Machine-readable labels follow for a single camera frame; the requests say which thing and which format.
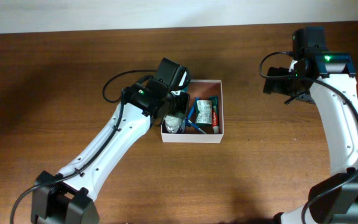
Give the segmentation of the Colgate toothpaste tube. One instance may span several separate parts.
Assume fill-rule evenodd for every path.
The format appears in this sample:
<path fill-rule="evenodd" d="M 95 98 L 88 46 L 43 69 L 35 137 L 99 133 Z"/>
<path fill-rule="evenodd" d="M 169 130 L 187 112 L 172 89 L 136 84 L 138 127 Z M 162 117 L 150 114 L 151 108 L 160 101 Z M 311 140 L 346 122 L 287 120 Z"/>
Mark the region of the Colgate toothpaste tube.
<path fill-rule="evenodd" d="M 211 96 L 209 98 L 212 104 L 212 127 L 214 134 L 219 134 L 219 106 L 218 96 Z"/>

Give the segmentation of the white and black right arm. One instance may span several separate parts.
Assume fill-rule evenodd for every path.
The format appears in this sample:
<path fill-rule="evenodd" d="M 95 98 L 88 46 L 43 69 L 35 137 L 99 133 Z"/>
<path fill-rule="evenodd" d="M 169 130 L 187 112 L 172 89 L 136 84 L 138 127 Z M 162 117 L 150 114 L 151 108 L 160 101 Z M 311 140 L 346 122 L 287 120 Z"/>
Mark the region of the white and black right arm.
<path fill-rule="evenodd" d="M 294 31 L 289 68 L 270 67 L 264 93 L 315 104 L 329 148 L 330 177 L 315 186 L 307 202 L 280 212 L 274 223 L 358 223 L 358 98 L 351 56 L 331 52 L 322 27 Z"/>

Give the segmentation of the green and white soap packet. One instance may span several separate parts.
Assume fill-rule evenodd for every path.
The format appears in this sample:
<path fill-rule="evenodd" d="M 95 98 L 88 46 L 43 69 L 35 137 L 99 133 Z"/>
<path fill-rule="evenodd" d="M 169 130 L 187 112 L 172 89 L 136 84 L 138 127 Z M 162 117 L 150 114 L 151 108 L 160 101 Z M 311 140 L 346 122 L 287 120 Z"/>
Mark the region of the green and white soap packet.
<path fill-rule="evenodd" d="M 212 102 L 211 100 L 196 101 L 196 124 L 198 126 L 212 125 Z"/>

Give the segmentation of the teal Listerine mouthwash bottle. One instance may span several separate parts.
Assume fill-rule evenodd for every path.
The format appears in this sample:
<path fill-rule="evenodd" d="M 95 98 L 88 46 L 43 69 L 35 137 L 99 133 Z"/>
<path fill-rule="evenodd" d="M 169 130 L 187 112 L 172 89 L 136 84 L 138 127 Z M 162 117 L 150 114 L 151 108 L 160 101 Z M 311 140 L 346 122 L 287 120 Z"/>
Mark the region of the teal Listerine mouthwash bottle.
<path fill-rule="evenodd" d="M 188 86 L 181 90 L 181 92 L 187 93 L 188 92 Z"/>

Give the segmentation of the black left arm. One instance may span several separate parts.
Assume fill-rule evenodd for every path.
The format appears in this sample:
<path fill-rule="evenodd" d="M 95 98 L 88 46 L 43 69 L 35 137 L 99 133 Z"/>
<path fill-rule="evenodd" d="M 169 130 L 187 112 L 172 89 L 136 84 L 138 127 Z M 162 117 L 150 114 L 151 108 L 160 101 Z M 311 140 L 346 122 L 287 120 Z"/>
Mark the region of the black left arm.
<path fill-rule="evenodd" d="M 117 108 L 90 144 L 57 174 L 43 171 L 32 192 L 32 223 L 99 223 L 95 205 L 104 182 L 157 120 L 184 118 L 190 71 L 167 58 L 156 70 L 121 90 Z"/>

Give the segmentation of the blue and white toothbrush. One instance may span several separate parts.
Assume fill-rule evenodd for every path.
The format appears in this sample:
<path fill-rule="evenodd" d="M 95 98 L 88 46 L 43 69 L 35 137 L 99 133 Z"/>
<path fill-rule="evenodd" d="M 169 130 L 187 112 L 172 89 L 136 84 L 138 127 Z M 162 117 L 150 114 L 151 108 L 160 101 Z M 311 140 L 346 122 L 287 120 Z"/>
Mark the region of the blue and white toothbrush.
<path fill-rule="evenodd" d="M 205 131 L 203 131 L 199 126 L 197 126 L 195 123 L 193 123 L 191 120 L 187 120 L 186 121 L 186 125 L 189 126 L 189 127 L 192 127 L 194 128 L 195 130 L 197 130 L 199 133 L 201 134 L 206 134 Z"/>

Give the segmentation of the blue foam soap pump bottle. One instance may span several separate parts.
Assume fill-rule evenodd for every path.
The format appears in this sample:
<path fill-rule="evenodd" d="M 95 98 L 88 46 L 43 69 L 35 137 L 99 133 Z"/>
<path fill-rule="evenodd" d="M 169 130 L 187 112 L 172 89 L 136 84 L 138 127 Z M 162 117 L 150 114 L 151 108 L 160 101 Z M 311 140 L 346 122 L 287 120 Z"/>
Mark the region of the blue foam soap pump bottle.
<path fill-rule="evenodd" d="M 165 129 L 169 134 L 183 134 L 185 132 L 185 120 L 166 115 L 164 118 Z"/>

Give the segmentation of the blue Gillette razor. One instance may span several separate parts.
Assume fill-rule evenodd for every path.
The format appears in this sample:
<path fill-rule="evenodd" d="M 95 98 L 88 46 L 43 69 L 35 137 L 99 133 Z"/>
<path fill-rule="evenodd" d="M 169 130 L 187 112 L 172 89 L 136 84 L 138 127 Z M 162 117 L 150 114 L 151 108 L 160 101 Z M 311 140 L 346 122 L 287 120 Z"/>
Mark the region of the blue Gillette razor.
<path fill-rule="evenodd" d="M 191 117 L 193 116 L 194 112 L 196 111 L 196 103 L 197 103 L 198 100 L 199 100 L 199 97 L 196 97 L 194 103 L 192 104 L 192 106 L 190 108 L 190 111 L 189 111 L 187 117 L 185 118 L 185 125 L 186 125 L 186 121 L 188 119 L 191 120 Z"/>

